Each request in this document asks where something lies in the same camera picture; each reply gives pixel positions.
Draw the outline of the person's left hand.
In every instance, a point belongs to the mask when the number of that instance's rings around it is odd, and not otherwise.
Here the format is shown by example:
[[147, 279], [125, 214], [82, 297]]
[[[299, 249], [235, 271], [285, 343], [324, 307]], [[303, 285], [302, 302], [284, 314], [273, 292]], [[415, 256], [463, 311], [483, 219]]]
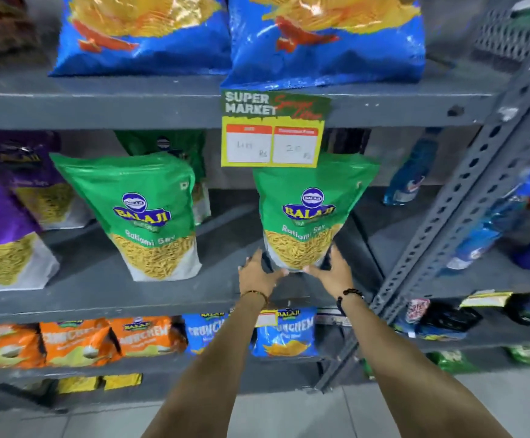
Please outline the person's left hand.
[[276, 285], [268, 285], [266, 272], [261, 264], [263, 251], [258, 248], [252, 256], [247, 257], [244, 265], [238, 266], [240, 296], [259, 294], [265, 301], [273, 293]]

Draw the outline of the person's right hand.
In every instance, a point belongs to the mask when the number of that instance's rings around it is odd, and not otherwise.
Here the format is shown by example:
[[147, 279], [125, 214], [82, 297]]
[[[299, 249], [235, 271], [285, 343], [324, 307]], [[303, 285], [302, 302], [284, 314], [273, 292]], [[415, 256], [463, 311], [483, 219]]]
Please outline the person's right hand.
[[330, 294], [336, 302], [342, 302], [349, 297], [358, 297], [364, 299], [362, 292], [360, 292], [354, 285], [351, 268], [342, 256], [338, 247], [333, 244], [329, 251], [330, 269], [327, 271], [327, 277], [318, 279], [325, 290]]

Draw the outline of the green snack pouch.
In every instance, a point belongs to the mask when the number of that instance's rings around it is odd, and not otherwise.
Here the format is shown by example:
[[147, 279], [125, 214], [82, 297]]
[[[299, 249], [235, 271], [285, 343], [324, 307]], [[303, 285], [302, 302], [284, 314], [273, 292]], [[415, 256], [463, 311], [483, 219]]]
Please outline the green snack pouch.
[[186, 161], [166, 152], [50, 158], [90, 207], [134, 281], [179, 281], [199, 273], [196, 177]]
[[204, 130], [115, 131], [115, 136], [131, 156], [166, 152], [187, 161], [196, 178], [192, 193], [195, 225], [211, 217], [203, 157]]
[[315, 168], [254, 168], [267, 255], [290, 272], [321, 267], [380, 165], [362, 154], [319, 155]]

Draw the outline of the person's right forearm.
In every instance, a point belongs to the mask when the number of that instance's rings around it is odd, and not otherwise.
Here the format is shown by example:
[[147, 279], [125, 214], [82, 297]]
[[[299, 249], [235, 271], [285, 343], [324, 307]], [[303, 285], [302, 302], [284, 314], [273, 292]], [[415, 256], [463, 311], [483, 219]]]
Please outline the person's right forearm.
[[349, 297], [337, 306], [349, 318], [401, 438], [513, 438], [464, 385], [407, 339]]

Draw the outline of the person's left forearm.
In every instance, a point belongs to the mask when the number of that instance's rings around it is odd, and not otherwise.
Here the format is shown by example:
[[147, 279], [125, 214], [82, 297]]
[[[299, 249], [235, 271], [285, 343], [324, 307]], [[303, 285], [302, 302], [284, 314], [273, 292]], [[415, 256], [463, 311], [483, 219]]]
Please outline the person's left forearm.
[[226, 438], [255, 323], [266, 301], [240, 297], [212, 342], [198, 355], [141, 438]]

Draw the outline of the blue snack packet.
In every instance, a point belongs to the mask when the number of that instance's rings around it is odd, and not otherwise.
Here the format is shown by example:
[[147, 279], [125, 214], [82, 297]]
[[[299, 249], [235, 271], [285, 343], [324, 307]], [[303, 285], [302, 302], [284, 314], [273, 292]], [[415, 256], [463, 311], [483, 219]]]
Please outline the blue snack packet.
[[317, 357], [315, 307], [277, 310], [276, 323], [256, 327], [256, 357]]
[[228, 316], [229, 314], [226, 312], [182, 315], [188, 340], [186, 353], [189, 355], [201, 354], [213, 340]]

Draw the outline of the dark packet with red label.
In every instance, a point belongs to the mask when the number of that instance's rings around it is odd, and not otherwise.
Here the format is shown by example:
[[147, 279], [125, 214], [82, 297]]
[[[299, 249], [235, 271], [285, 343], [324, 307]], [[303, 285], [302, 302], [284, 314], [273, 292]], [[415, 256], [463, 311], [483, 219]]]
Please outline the dark packet with red label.
[[410, 300], [395, 317], [392, 328], [412, 339], [459, 341], [481, 324], [483, 316], [472, 308], [458, 308], [426, 298]]

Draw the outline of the blue cleaner bottle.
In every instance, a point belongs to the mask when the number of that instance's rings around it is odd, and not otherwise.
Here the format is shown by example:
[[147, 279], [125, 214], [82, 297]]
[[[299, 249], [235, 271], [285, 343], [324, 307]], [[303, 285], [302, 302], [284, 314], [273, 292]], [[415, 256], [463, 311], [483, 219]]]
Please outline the blue cleaner bottle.
[[519, 225], [529, 202], [530, 167], [527, 167], [519, 175], [515, 186], [489, 207], [437, 276], [456, 275], [470, 267], [490, 250], [502, 235]]
[[442, 127], [427, 127], [423, 131], [405, 162], [391, 178], [383, 198], [385, 206], [404, 206], [416, 198], [434, 165], [437, 139], [442, 131]]

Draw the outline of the orange snack packet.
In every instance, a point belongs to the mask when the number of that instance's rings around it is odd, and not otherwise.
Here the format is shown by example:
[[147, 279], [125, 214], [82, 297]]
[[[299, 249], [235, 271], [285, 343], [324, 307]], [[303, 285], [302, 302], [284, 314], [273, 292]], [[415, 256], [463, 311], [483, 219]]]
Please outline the orange snack packet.
[[114, 318], [108, 324], [123, 358], [183, 353], [188, 345], [169, 316]]
[[104, 366], [121, 358], [105, 318], [41, 322], [39, 328], [47, 367]]
[[0, 368], [40, 368], [45, 365], [42, 340], [33, 325], [0, 325]]

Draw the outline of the yellow and green price tag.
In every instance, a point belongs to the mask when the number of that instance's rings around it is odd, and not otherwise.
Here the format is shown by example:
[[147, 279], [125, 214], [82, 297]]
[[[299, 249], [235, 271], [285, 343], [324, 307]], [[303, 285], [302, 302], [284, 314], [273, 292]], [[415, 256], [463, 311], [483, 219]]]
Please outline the yellow and green price tag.
[[222, 89], [220, 104], [222, 167], [317, 167], [330, 98]]

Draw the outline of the grey perforated metal shelf rack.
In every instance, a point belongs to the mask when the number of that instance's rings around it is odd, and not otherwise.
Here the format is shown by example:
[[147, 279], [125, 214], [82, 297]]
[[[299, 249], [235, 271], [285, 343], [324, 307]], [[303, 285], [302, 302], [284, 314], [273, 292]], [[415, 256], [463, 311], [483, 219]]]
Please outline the grey perforated metal shelf rack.
[[477, 26], [463, 42], [437, 42], [428, 47], [427, 77], [443, 82], [444, 99], [420, 99], [426, 118], [445, 124], [449, 138], [472, 117], [479, 129], [461, 137], [453, 149], [458, 161], [435, 162], [446, 168], [438, 188], [428, 186], [404, 206], [385, 206], [378, 191], [363, 194], [352, 219], [356, 230], [338, 241], [351, 262], [363, 291], [371, 294], [370, 309], [387, 324], [415, 298], [446, 297], [451, 292], [432, 282], [492, 204], [516, 181], [530, 161], [530, 54], [518, 63], [473, 50]]

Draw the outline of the blue chips bag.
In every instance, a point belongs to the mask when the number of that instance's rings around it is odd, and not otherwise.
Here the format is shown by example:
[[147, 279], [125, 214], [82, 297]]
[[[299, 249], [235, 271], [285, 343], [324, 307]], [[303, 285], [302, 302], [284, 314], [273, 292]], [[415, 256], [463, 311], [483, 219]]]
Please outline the blue chips bag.
[[225, 75], [225, 0], [64, 0], [52, 77]]
[[417, 83], [425, 68], [419, 0], [228, 0], [225, 89]]

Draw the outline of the purple snack pouch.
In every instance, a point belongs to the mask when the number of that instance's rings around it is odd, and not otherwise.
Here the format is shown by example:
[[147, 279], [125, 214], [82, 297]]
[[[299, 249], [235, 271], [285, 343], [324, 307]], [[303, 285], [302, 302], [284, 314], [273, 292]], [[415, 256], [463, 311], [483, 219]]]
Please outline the purple snack pouch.
[[0, 291], [41, 290], [59, 268], [39, 226], [0, 178]]
[[94, 219], [50, 158], [61, 147], [56, 131], [0, 131], [0, 172], [43, 231], [84, 228]]

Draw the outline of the grey plastic basket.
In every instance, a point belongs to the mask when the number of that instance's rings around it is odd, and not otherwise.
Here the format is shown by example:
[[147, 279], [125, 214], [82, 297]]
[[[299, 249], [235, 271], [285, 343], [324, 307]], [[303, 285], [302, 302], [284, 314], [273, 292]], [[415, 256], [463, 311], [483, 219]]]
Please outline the grey plastic basket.
[[521, 63], [530, 54], [530, 0], [503, 0], [485, 14], [473, 43], [478, 50]]

